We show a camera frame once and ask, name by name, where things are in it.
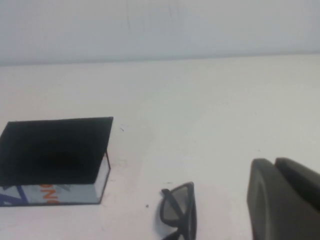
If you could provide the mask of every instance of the sunglasses frame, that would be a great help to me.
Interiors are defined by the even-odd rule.
[[[173,192],[181,188],[187,188],[187,194],[188,194],[188,206],[184,214],[177,200],[173,196]],[[173,228],[178,228],[176,232],[170,234],[169,236],[164,238],[164,240],[178,239],[180,235],[183,235],[184,240],[195,240],[196,233],[197,233],[197,209],[196,209],[194,183],[187,182],[172,190],[162,189],[161,191],[164,197],[160,206],[160,219],[164,224]],[[169,202],[169,204],[177,214],[178,219],[165,219],[164,211],[165,211],[166,201]]]

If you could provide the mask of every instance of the box lid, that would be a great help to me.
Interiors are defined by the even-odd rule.
[[[8,122],[0,137],[0,186],[93,184],[113,117]]]

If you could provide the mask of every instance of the white wall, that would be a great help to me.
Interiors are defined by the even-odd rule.
[[[319,0],[0,0],[0,65],[313,52]]]

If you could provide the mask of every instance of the gray plastic object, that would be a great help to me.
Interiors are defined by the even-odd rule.
[[[310,198],[320,202],[318,194],[305,198],[303,191],[298,193],[295,188],[320,190],[320,176],[287,158],[276,162],[277,167],[285,167],[277,168],[266,159],[251,164],[247,204],[253,239],[319,240],[320,212],[310,203]],[[303,176],[303,184],[297,180],[299,176]]]

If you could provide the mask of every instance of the blue graphic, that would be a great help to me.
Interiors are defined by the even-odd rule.
[[[5,206],[5,203],[9,203],[12,205],[24,205],[28,203],[27,197],[25,195],[24,190],[22,189],[22,186],[4,186],[2,187],[3,190],[7,190],[9,188],[16,188],[18,193],[19,193],[19,197],[15,197],[15,196],[9,196],[9,195],[4,195],[0,193],[0,206]]]

